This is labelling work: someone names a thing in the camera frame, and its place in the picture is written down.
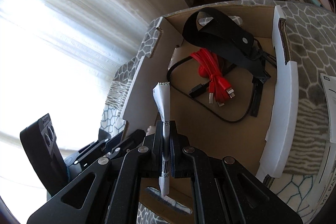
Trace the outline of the brown cardboard box tray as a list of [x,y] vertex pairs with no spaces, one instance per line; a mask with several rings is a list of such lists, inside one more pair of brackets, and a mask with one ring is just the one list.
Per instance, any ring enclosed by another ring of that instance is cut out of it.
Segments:
[[[252,77],[252,90],[243,117],[257,117],[265,84],[272,77],[267,67],[277,69],[280,64],[276,54],[265,50],[260,40],[237,24],[233,16],[213,7],[195,8],[183,25],[182,39],[194,49],[173,62],[165,79],[157,82],[170,83],[170,121],[177,125],[172,117],[173,73],[189,61],[195,62],[199,80],[187,87],[188,99],[214,116],[219,115],[216,107],[223,110],[233,105],[238,109],[238,89],[232,76],[238,69],[244,69]],[[161,117],[155,102],[154,111],[152,125],[156,126]],[[189,143],[184,150],[194,159],[193,178],[173,178],[170,166],[169,194],[165,197],[161,196],[159,177],[142,178],[141,201],[150,209],[161,211],[155,200],[161,197],[191,210],[193,223],[282,223],[298,218],[297,213],[263,184],[264,178],[252,173],[234,156],[213,157],[190,140]]]

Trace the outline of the white paper leaflet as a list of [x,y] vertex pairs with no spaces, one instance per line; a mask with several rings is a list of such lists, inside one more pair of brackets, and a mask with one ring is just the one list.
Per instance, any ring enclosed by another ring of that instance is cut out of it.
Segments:
[[161,196],[169,194],[170,186],[170,83],[157,83],[153,98],[162,122],[162,170],[159,177]]

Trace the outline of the white orange passport box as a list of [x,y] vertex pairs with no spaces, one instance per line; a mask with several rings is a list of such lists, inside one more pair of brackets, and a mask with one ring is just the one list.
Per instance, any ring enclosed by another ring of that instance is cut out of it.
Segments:
[[320,75],[322,87],[327,103],[327,113],[329,118],[329,129],[326,141],[326,151],[322,161],[322,173],[318,179],[318,186],[323,190],[319,200],[318,208],[322,208],[329,199],[331,192],[335,188],[335,77],[324,73]]

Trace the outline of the white sheer curtain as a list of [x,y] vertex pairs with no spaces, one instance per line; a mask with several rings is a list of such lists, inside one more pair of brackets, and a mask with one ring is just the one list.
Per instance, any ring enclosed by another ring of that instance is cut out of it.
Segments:
[[58,144],[78,149],[124,121],[105,99],[150,22],[188,0],[1,0],[1,184],[36,182],[20,131],[49,113]]

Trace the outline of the grey white patterned blanket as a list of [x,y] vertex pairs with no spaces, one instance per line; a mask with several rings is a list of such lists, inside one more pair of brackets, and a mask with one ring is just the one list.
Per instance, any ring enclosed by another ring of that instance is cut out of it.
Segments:
[[[320,223],[323,192],[318,186],[326,151],[329,118],[320,75],[335,76],[335,14],[304,3],[244,0],[220,2],[213,8],[233,16],[280,59],[262,93],[257,117],[243,117],[252,90],[244,69],[233,73],[239,108],[215,111],[186,97],[199,80],[193,61],[173,73],[172,117],[178,131],[213,157],[234,156],[259,178],[271,176],[271,189],[302,218]],[[182,28],[195,8],[152,21],[137,55],[117,70],[111,82],[101,128],[112,135],[147,129],[154,123],[151,90],[165,79],[173,62],[193,46],[182,39]]]

